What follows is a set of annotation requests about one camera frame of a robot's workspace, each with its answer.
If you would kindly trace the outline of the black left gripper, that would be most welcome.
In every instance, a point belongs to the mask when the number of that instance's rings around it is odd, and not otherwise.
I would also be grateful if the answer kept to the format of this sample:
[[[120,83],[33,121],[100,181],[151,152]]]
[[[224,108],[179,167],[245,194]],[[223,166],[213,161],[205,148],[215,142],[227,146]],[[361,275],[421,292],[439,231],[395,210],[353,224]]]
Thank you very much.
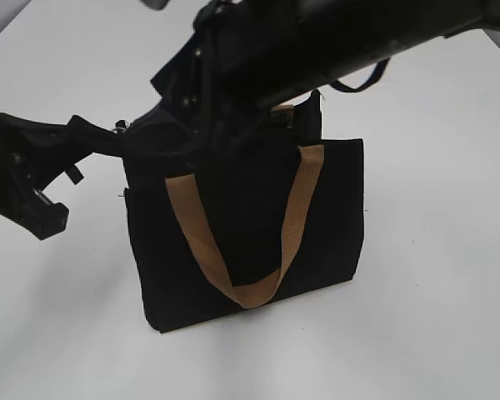
[[[0,113],[0,215],[39,240],[63,232],[68,208],[44,189],[72,163],[63,151],[68,126]]]

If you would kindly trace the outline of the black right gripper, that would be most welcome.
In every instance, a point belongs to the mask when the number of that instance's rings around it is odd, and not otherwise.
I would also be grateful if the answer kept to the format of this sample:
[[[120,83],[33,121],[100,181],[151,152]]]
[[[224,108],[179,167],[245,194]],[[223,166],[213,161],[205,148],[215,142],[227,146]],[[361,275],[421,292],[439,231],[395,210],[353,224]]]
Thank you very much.
[[[133,137],[246,138],[250,134],[250,10],[204,7],[194,32],[152,78],[160,96]]]

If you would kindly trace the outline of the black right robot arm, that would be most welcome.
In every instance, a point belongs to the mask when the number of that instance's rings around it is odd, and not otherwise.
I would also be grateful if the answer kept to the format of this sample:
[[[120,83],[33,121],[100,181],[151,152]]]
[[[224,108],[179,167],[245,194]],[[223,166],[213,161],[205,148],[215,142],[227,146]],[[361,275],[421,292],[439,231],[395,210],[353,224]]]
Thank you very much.
[[[434,38],[500,31],[500,1],[211,1],[152,78],[165,106],[245,133],[268,111]]]

